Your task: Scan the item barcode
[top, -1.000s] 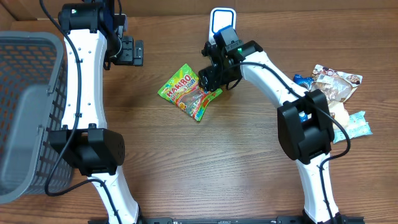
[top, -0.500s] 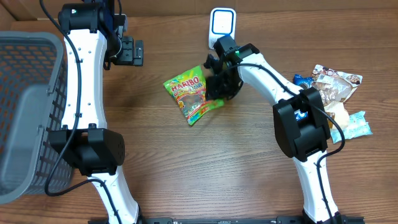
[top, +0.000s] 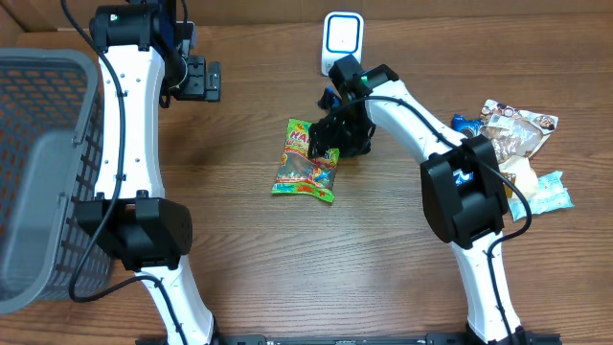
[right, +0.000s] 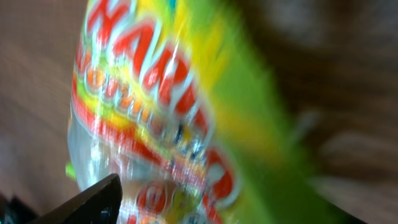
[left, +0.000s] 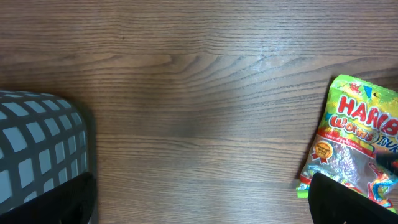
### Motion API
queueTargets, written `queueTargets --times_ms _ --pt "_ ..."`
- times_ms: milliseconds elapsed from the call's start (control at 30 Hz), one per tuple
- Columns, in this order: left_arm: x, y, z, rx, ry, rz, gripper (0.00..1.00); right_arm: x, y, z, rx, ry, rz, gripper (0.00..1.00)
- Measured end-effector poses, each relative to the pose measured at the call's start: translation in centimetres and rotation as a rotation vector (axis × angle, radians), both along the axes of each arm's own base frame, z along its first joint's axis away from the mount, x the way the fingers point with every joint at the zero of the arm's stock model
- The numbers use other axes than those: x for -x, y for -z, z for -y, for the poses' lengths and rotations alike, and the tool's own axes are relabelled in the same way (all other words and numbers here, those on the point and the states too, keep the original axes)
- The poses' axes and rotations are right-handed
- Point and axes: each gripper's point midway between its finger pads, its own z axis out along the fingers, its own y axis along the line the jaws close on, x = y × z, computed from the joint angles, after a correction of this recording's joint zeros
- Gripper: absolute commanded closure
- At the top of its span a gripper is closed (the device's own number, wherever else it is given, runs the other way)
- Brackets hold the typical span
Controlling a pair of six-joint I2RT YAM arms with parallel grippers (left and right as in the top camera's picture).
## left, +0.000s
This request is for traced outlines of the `green Haribo candy bag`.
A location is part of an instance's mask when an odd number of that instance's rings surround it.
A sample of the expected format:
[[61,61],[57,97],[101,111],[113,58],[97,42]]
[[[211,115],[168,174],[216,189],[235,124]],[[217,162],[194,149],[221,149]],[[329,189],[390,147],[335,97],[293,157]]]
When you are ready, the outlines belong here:
[[308,197],[319,172],[394,211],[386,195],[397,177],[376,164],[377,152],[397,153],[397,92],[338,75],[300,173],[297,196]]

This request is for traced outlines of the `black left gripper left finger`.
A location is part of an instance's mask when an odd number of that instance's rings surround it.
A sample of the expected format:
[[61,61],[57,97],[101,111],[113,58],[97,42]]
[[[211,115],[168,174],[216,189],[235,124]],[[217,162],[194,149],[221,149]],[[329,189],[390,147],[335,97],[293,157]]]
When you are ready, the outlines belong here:
[[89,224],[96,221],[96,179],[84,172],[1,215],[1,224]]

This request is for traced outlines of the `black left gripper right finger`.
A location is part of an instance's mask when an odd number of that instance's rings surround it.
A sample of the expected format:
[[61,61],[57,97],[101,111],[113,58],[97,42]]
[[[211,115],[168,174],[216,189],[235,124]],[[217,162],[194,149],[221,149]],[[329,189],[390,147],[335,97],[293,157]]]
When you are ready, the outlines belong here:
[[335,180],[316,173],[308,204],[314,224],[397,224],[397,214]]

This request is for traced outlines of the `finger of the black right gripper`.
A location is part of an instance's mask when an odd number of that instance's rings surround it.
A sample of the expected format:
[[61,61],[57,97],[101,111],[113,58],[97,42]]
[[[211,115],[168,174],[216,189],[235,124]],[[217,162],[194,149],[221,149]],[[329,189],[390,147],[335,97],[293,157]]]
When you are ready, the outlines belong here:
[[397,153],[377,151],[375,153],[376,164],[391,174],[397,174]]

